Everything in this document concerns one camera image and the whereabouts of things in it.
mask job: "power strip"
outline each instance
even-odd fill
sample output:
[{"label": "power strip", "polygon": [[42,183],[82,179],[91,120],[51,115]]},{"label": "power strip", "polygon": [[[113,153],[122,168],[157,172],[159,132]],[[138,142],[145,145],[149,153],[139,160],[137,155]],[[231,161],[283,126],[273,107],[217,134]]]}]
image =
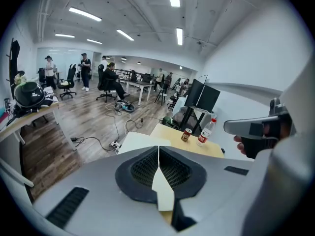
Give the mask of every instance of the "power strip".
[{"label": "power strip", "polygon": [[120,147],[121,147],[122,145],[120,145],[119,143],[113,141],[109,146],[110,146],[110,147],[113,147],[113,148],[115,149],[116,154],[117,154],[117,153],[119,152],[119,150],[120,150]]}]

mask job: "wooden floor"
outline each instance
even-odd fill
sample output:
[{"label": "wooden floor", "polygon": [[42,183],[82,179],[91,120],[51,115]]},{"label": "wooden floor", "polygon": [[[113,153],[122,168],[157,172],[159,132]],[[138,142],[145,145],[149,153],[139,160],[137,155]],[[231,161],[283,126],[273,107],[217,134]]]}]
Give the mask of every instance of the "wooden floor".
[{"label": "wooden floor", "polygon": [[[106,115],[116,118],[119,143],[126,137],[124,124],[130,115],[121,111],[122,115],[118,116],[114,111],[106,109],[107,104],[115,102],[113,98],[109,98],[107,103],[104,102],[104,98],[96,101],[96,97],[101,94],[96,86],[97,78],[94,82],[90,81],[90,91],[85,92],[81,90],[82,84],[77,82],[73,90],[77,95],[73,99],[67,99],[66,96],[63,101],[60,100],[60,113],[71,137],[97,137],[103,147],[108,148],[118,135],[114,118]],[[138,88],[130,86],[130,96],[126,100],[136,106],[136,110],[131,115],[138,126],[141,126],[141,117],[144,116],[155,118],[171,116],[171,111],[166,106],[167,98],[163,106],[160,100],[154,103],[157,93],[153,92],[153,89],[149,101],[146,101],[147,93],[143,93],[141,106],[138,106],[140,92],[137,90]],[[59,95],[62,91],[57,89],[56,92]],[[48,123],[40,118],[35,121],[36,128],[25,126],[21,132],[26,141],[22,148],[24,171],[26,177],[34,183],[31,194],[35,200],[50,186],[76,171],[83,164],[115,155],[114,151],[104,151],[96,139],[87,139],[77,147],[76,151],[72,151],[53,115],[46,115],[46,118],[49,120]],[[157,123],[157,119],[144,118],[140,129],[131,122],[127,126],[129,131],[150,135]]]}]

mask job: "monitor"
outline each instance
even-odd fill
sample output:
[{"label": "monitor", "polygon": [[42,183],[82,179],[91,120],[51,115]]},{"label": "monitor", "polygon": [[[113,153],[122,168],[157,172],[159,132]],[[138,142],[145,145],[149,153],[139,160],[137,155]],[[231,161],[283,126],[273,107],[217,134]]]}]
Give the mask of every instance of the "monitor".
[{"label": "monitor", "polygon": [[197,81],[196,79],[193,80],[191,88],[188,90],[190,91],[188,97],[186,99],[185,106],[187,107],[196,107],[201,92],[203,90],[204,84]]},{"label": "monitor", "polygon": [[211,113],[219,97],[219,94],[220,91],[209,86],[205,86],[201,94],[201,97],[199,98],[197,107],[203,110],[207,110],[209,113]]}]

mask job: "water bottle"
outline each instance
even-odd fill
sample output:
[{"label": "water bottle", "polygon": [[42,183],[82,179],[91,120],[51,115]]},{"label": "water bottle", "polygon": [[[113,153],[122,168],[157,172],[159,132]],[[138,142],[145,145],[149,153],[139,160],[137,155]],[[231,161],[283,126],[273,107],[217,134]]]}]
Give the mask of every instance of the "water bottle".
[{"label": "water bottle", "polygon": [[212,118],[211,122],[209,122],[204,129],[201,131],[198,139],[197,139],[197,144],[199,146],[203,146],[205,144],[205,142],[208,140],[208,137],[211,135],[213,129],[215,128],[215,124],[216,124],[217,120]]}]

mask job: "soda can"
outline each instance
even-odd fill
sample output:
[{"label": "soda can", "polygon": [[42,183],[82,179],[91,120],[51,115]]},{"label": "soda can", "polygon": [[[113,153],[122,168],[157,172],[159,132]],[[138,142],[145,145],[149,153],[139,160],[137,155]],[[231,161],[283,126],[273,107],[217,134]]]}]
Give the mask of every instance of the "soda can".
[{"label": "soda can", "polygon": [[182,140],[183,140],[184,142],[187,142],[189,136],[191,135],[191,132],[192,132],[192,131],[191,131],[191,129],[189,129],[189,128],[187,128],[187,129],[184,130],[183,135],[182,135]]}]

